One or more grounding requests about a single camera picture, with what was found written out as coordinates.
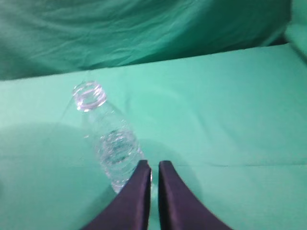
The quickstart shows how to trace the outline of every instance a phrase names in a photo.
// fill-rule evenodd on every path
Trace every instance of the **plastic water bottle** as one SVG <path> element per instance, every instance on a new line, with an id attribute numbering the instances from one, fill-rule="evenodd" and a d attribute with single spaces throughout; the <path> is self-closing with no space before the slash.
<path id="1" fill-rule="evenodd" d="M 100 163 L 119 193 L 139 160 L 144 159 L 130 124 L 106 98 L 96 81 L 83 82 L 73 90 L 77 109 L 83 112 L 85 137 L 94 145 Z"/>

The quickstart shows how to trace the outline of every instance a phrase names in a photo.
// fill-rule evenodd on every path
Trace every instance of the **green fabric backdrop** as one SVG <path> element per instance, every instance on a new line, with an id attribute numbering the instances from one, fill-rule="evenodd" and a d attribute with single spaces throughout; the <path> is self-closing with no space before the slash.
<path id="1" fill-rule="evenodd" d="M 0 0 L 0 79 L 270 44 L 290 0 Z"/>
<path id="2" fill-rule="evenodd" d="M 292 19 L 286 31 L 287 39 L 307 58 L 307 1 L 294 0 Z"/>
<path id="3" fill-rule="evenodd" d="M 282 45 L 0 82 L 0 230 L 78 230 L 114 197 L 71 100 L 83 80 L 131 121 L 155 183 L 171 160 L 233 229 L 306 229 L 307 65 Z"/>

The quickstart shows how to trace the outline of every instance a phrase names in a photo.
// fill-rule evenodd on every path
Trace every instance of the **bottle opening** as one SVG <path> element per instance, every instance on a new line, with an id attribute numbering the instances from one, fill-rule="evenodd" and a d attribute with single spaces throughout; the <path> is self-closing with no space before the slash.
<path id="1" fill-rule="evenodd" d="M 106 102 L 106 93 L 96 81 L 82 82 L 75 86 L 72 95 L 78 110 L 88 112 Z"/>

